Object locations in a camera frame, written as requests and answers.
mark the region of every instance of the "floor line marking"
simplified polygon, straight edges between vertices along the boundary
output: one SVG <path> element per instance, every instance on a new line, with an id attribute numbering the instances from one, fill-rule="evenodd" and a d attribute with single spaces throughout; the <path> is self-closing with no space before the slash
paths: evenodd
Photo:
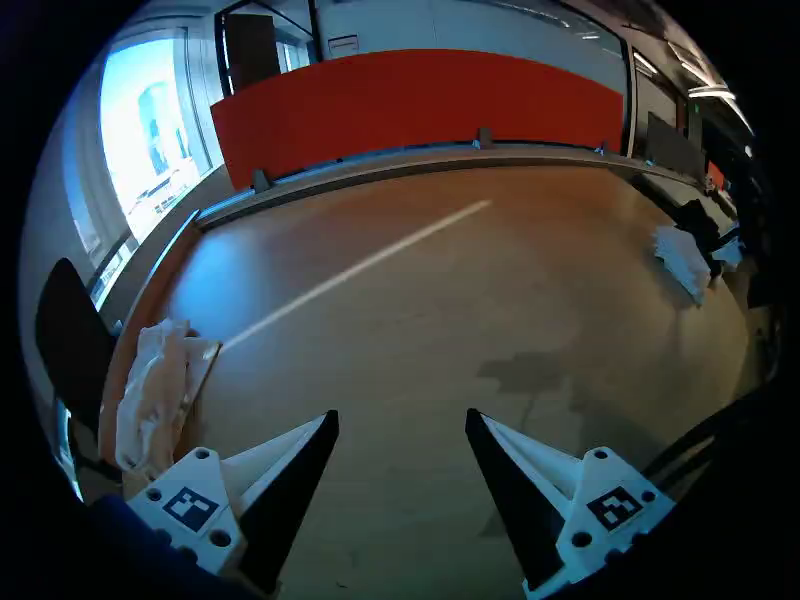
<path id="1" fill-rule="evenodd" d="M 321 296 L 325 292 L 332 290 L 336 286 L 341 285 L 348 279 L 355 277 L 362 271 L 369 269 L 370 267 L 376 265 L 380 261 L 389 258 L 393 254 L 397 254 L 401 250 L 408 248 L 412 244 L 416 244 L 417 242 L 425 239 L 426 237 L 433 235 L 437 231 L 441 231 L 445 227 L 449 227 L 450 225 L 458 223 L 462 219 L 466 219 L 470 215 L 473 215 L 476 212 L 478 212 L 479 210 L 488 208 L 490 205 L 491 202 L 488 200 L 483 200 L 481 202 L 476 202 L 475 204 L 471 204 L 470 206 L 456 213 L 453 213 L 452 215 L 445 217 L 444 219 L 437 221 L 436 223 L 428 225 L 427 227 L 424 227 L 423 229 L 420 229 L 419 231 L 412 233 L 407 237 L 404 237 L 400 241 L 395 242 L 390 246 L 387 246 L 383 250 L 380 250 L 379 252 L 376 252 L 372 256 L 365 258 L 361 262 L 356 263 L 355 265 L 353 265 L 352 267 L 350 267 L 345 271 L 342 271 L 338 275 L 334 275 L 327 281 L 322 282 L 321 284 L 311 288 L 309 291 L 302 294 L 301 296 L 298 296 L 288 304 L 284 304 L 279 309 L 270 313 L 257 323 L 250 325 L 250 327 L 242 331 L 240 334 L 233 336 L 227 342 L 222 344 L 222 348 L 220 349 L 220 354 L 222 354 L 226 350 L 230 350 L 234 346 L 238 345 L 239 343 L 249 338 L 254 333 L 261 331 L 262 329 L 268 327 L 269 325 L 272 325 L 275 321 L 282 319 L 290 312 L 297 310 L 298 308 L 300 308 L 307 302 L 310 302 L 317 296 Z"/>

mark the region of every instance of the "red panel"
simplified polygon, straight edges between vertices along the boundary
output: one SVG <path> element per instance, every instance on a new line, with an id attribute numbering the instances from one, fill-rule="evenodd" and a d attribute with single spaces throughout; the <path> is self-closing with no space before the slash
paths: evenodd
<path id="1" fill-rule="evenodd" d="M 722 189 L 725 186 L 725 175 L 723 175 L 722 171 L 719 170 L 717 165 L 711 161 L 708 161 L 708 174 L 711 176 L 711 181 L 719 189 Z"/>
<path id="2" fill-rule="evenodd" d="M 465 50 L 340 58 L 266 79 L 211 107 L 233 185 L 362 152 L 496 140 L 619 152 L 622 96 L 531 60 Z"/>

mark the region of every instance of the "white fabric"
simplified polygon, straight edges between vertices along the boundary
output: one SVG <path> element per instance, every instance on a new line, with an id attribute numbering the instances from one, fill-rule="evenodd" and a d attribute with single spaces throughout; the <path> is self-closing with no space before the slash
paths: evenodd
<path id="1" fill-rule="evenodd" d="M 117 409 L 117 464 L 158 477 L 173 464 L 186 414 L 219 343 L 186 337 L 188 321 L 165 319 L 139 333 L 125 396 Z"/>
<path id="2" fill-rule="evenodd" d="M 656 256 L 686 289 L 697 304 L 702 304 L 711 280 L 708 267 L 691 233 L 675 227 L 656 227 Z"/>

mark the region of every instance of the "desk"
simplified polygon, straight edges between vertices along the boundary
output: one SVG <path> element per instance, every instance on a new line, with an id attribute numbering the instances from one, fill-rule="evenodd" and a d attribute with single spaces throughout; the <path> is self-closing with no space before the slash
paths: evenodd
<path id="1" fill-rule="evenodd" d="M 284 567 L 286 598 L 519 595 L 464 435 L 468 407 L 642 467 L 728 403 L 744 320 L 724 282 L 698 308 L 654 259 L 652 232 L 668 223 L 606 170 L 509 167 L 363 184 L 205 233 L 160 312 L 238 341 L 212 368 L 187 446 L 225 457 L 340 413 Z"/>

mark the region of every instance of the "black chair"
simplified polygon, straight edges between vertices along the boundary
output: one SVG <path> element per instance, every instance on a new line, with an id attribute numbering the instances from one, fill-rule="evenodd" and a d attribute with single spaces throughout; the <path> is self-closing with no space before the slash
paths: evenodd
<path id="1" fill-rule="evenodd" d="M 106 329 L 84 288 L 80 275 L 66 258 L 59 260 L 42 290 L 36 310 L 36 346 L 55 395 L 97 441 L 100 403 L 116 338 Z M 85 466 L 121 480 L 118 469 L 88 460 L 78 449 L 72 429 L 69 447 L 76 469 Z"/>

